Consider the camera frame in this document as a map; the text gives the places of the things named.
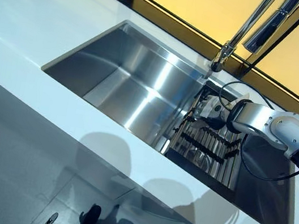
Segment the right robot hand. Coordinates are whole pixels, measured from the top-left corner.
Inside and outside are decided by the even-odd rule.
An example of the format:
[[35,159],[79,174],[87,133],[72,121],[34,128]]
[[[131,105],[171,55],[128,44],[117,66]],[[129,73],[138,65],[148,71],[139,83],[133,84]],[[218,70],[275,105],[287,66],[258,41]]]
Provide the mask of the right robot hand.
[[226,98],[220,100],[218,96],[213,95],[200,98],[193,116],[214,130],[222,129],[226,126],[229,116],[229,111],[223,107],[222,101],[224,104],[230,103]]

